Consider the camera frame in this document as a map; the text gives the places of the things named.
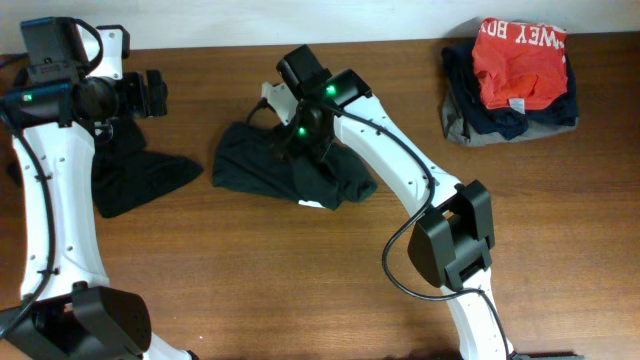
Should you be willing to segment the dark green t-shirt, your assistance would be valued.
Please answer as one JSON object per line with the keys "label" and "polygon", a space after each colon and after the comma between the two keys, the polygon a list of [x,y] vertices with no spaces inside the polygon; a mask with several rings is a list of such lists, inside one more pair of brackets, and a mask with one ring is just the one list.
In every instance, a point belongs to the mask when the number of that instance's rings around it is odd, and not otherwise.
{"label": "dark green t-shirt", "polygon": [[278,159],[271,143],[274,134],[273,129],[232,123],[215,151],[213,185],[293,202],[316,202],[331,210],[344,201],[363,202],[376,192],[376,180],[350,148],[333,144],[320,161],[307,154]]}

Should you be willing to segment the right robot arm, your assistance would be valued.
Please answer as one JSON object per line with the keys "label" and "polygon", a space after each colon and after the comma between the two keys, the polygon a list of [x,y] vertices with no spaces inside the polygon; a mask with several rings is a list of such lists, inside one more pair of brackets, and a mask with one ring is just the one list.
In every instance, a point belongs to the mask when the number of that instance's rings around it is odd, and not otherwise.
{"label": "right robot arm", "polygon": [[488,190],[479,181],[462,184],[431,161],[353,70],[332,74],[306,45],[285,55],[276,69],[281,84],[263,84],[262,94],[284,126],[280,149],[322,160],[339,141],[362,158],[409,215],[383,249],[384,272],[391,271],[393,245],[409,232],[409,259],[441,292],[429,301],[448,304],[461,357],[515,358],[491,289],[495,237]]}

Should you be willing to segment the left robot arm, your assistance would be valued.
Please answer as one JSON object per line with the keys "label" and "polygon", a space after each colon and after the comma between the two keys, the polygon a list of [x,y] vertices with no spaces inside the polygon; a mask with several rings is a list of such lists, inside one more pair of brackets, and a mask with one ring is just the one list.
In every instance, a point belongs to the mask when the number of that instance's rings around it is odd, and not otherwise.
{"label": "left robot arm", "polygon": [[126,73],[130,36],[72,17],[21,23],[29,65],[1,100],[19,161],[27,225],[21,303],[1,337],[33,359],[187,359],[156,335],[144,300],[111,287],[96,238],[95,131],[166,113],[160,73]]}

